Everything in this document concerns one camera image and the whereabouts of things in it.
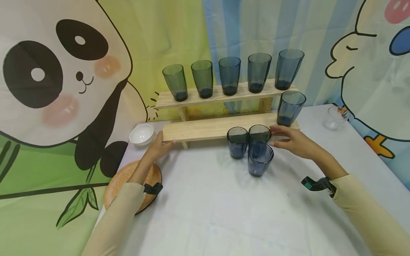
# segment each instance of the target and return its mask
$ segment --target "beige sleeve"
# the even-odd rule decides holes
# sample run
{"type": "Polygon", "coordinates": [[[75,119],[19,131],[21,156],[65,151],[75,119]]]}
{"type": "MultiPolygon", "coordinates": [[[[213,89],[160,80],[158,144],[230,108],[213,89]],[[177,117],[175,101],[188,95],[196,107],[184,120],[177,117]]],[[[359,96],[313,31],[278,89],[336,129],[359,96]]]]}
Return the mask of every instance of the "beige sleeve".
{"type": "Polygon", "coordinates": [[[343,209],[375,256],[410,255],[410,237],[352,174],[331,181],[343,209]]]}
{"type": "Polygon", "coordinates": [[[144,198],[144,186],[125,183],[95,227],[82,255],[118,255],[127,229],[144,198]]]}

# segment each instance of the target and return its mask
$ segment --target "dark blue glass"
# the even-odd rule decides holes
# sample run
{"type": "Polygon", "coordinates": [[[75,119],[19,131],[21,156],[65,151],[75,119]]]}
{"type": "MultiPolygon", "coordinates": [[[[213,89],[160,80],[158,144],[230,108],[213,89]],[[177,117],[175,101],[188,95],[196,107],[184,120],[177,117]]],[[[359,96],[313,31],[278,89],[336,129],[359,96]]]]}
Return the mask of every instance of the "dark blue glass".
{"type": "Polygon", "coordinates": [[[185,83],[184,67],[180,64],[166,66],[162,70],[166,84],[176,101],[188,98],[187,84],[185,83]]]}
{"type": "Polygon", "coordinates": [[[226,138],[231,156],[236,159],[242,158],[248,146],[248,131],[242,127],[234,127],[229,129],[226,138]]]}
{"type": "Polygon", "coordinates": [[[273,159],[272,148],[265,143],[254,143],[248,154],[248,171],[253,176],[262,176],[273,159]]]}
{"type": "Polygon", "coordinates": [[[278,117],[276,122],[278,125],[291,126],[296,117],[298,117],[306,96],[298,91],[287,91],[280,96],[278,117]]]}
{"type": "Polygon", "coordinates": [[[212,62],[207,60],[196,61],[191,65],[191,70],[199,96],[203,99],[211,97],[214,85],[212,62]]]}
{"type": "Polygon", "coordinates": [[[286,49],[279,53],[275,74],[276,89],[289,89],[299,71],[304,56],[304,52],[296,49],[286,49]]]}
{"type": "Polygon", "coordinates": [[[249,128],[249,148],[257,142],[269,143],[272,133],[271,130],[264,125],[254,125],[249,128]]]}
{"type": "Polygon", "coordinates": [[[254,53],[248,57],[248,89],[260,93],[265,86],[272,57],[267,53],[254,53]]]}
{"type": "Polygon", "coordinates": [[[219,61],[219,73],[221,74],[222,91],[226,96],[232,96],[238,91],[239,71],[241,59],[237,57],[225,57],[219,61]]]}

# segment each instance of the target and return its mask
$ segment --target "white tablecloth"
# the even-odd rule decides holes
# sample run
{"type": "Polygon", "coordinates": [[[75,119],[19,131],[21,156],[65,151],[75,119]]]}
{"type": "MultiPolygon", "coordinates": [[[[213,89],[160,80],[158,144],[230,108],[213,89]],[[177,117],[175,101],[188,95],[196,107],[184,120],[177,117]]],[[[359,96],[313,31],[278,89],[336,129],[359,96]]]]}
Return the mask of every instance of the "white tablecloth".
{"type": "MultiPolygon", "coordinates": [[[[301,130],[356,174],[410,233],[410,192],[349,123],[338,131],[322,126],[328,107],[304,107],[301,130]]],[[[167,122],[150,124],[158,132],[167,122]]],[[[145,149],[128,145],[120,168],[145,149]]],[[[246,158],[230,157],[226,140],[191,142],[187,151],[178,145],[158,161],[164,188],[134,218],[123,255],[370,255],[327,193],[301,185],[305,176],[323,177],[319,168],[287,151],[274,153],[271,168],[256,178],[246,158]]]]}

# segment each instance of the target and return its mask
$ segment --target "wooden rack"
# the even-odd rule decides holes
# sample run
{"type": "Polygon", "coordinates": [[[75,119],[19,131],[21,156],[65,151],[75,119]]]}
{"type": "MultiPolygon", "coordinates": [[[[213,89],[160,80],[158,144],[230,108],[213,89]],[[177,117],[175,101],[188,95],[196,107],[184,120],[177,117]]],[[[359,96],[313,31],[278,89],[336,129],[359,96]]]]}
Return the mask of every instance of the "wooden rack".
{"type": "MultiPolygon", "coordinates": [[[[212,97],[202,99],[199,97],[196,88],[188,89],[188,98],[183,102],[177,102],[171,92],[161,92],[159,94],[156,108],[166,109],[176,107],[179,110],[182,122],[175,122],[164,125],[164,141],[176,140],[182,142],[184,149],[188,149],[189,141],[212,140],[226,137],[228,130],[235,126],[249,129],[253,125],[275,125],[276,112],[271,112],[272,97],[278,96],[285,91],[280,91],[274,86],[275,80],[266,80],[264,89],[260,93],[251,93],[248,90],[248,82],[240,83],[238,92],[232,96],[226,96],[222,92],[221,86],[214,86],[212,97]],[[237,100],[259,99],[258,113],[251,112],[244,116],[230,116],[221,118],[211,118],[190,121],[187,107],[192,105],[209,104],[216,102],[229,102],[237,100]]],[[[292,85],[289,91],[297,91],[292,85]]],[[[295,121],[292,128],[299,129],[299,124],[295,121]]]]}

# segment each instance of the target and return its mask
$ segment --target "wooden shelf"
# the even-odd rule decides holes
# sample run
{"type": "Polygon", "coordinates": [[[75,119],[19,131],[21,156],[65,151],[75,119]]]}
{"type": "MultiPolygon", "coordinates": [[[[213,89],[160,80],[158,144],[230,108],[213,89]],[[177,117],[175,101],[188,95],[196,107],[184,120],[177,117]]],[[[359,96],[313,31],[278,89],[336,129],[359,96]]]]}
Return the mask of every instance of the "wooden shelf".
{"type": "MultiPolygon", "coordinates": [[[[276,112],[254,114],[247,116],[230,116],[206,120],[175,122],[164,125],[164,141],[177,140],[187,142],[195,140],[212,140],[226,138],[226,133],[232,127],[239,126],[246,130],[253,125],[276,125],[276,112]]],[[[291,128],[300,129],[295,121],[291,128]]]]}
{"type": "MultiPolygon", "coordinates": [[[[289,91],[297,91],[297,90],[298,89],[295,87],[295,85],[292,85],[289,88],[289,91]]],[[[216,103],[216,102],[228,102],[228,101],[235,101],[235,100],[269,98],[275,95],[280,95],[283,92],[285,91],[280,91],[275,88],[274,79],[266,80],[265,87],[263,91],[260,93],[251,93],[248,90],[248,82],[240,83],[238,86],[238,92],[232,96],[224,95],[222,92],[221,86],[214,86],[213,95],[212,97],[208,99],[200,98],[196,88],[190,88],[188,89],[188,99],[186,99],[183,102],[176,101],[170,91],[165,91],[159,94],[156,108],[166,109],[166,108],[172,108],[172,107],[183,107],[183,106],[191,106],[191,105],[198,105],[198,104],[216,103]]]]}

